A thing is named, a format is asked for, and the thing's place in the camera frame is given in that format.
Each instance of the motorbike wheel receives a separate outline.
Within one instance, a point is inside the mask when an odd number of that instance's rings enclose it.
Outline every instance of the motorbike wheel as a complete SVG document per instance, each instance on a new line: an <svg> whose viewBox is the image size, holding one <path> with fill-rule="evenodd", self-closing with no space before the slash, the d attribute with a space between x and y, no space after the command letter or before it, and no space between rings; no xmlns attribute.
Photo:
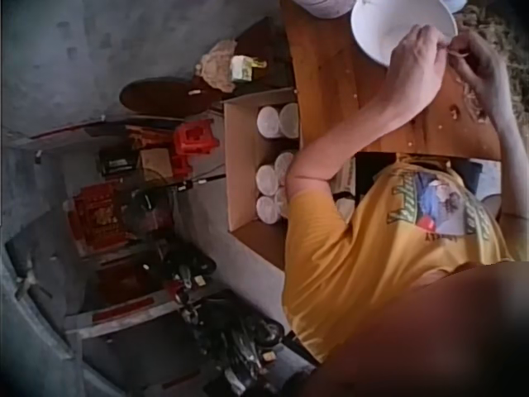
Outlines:
<svg viewBox="0 0 529 397"><path fill-rule="evenodd" d="M255 344L259 347L272 348L284 338L284 327L274 320L261 319L255 327Z"/></svg>

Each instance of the hand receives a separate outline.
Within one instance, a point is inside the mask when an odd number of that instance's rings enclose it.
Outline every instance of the hand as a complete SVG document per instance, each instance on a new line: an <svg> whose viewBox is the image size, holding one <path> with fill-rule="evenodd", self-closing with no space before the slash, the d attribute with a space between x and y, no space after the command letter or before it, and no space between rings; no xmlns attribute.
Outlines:
<svg viewBox="0 0 529 397"><path fill-rule="evenodd" d="M435 27L415 25L393 50L379 97L409 122L441 89L448 42Z"/></svg>
<svg viewBox="0 0 529 397"><path fill-rule="evenodd" d="M503 58L480 35L466 31L450 44L450 50L468 54L450 55L450 65L476 92L497 130L514 120L507 66Z"/></svg>

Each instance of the motorcycle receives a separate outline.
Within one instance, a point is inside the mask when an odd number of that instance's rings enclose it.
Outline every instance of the motorcycle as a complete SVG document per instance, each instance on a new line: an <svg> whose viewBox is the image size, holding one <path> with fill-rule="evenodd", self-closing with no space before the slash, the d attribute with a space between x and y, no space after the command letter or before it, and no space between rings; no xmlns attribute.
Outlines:
<svg viewBox="0 0 529 397"><path fill-rule="evenodd" d="M224 290L181 312L204 355L213 359L235 395L262 382L265 366L275 359L284 328L258 314L233 292Z"/></svg>

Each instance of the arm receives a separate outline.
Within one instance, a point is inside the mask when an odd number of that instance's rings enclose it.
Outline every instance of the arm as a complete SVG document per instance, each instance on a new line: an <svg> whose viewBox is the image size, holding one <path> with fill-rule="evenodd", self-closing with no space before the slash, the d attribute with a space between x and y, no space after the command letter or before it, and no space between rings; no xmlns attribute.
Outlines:
<svg viewBox="0 0 529 397"><path fill-rule="evenodd" d="M507 66L485 39L470 31L457 36L450 48L469 54L466 58L451 56L450 64L476 92L498 133L502 152L503 235L511 249L513 244L527 244L529 159L512 111Z"/></svg>
<svg viewBox="0 0 529 397"><path fill-rule="evenodd" d="M441 89L446 68L446 49L439 49L443 42L437 29L413 27L393 51L385 84L376 98L298 153L287 175L289 200L306 190L331 195L329 179L353 155L431 103Z"/></svg>

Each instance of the stack of cups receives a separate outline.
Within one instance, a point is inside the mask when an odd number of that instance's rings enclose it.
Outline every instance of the stack of cups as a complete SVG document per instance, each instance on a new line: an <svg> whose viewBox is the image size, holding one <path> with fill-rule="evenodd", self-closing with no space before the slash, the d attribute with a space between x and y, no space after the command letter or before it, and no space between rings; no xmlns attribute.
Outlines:
<svg viewBox="0 0 529 397"><path fill-rule="evenodd" d="M284 188L285 177L294 153L281 153L274 165L262 165L255 175L257 189L263 194L255 206L261 221L274 224L288 216L287 194Z"/></svg>
<svg viewBox="0 0 529 397"><path fill-rule="evenodd" d="M257 130L267 139L299 138L299 109L289 103L280 110L272 106L261 108L257 115Z"/></svg>

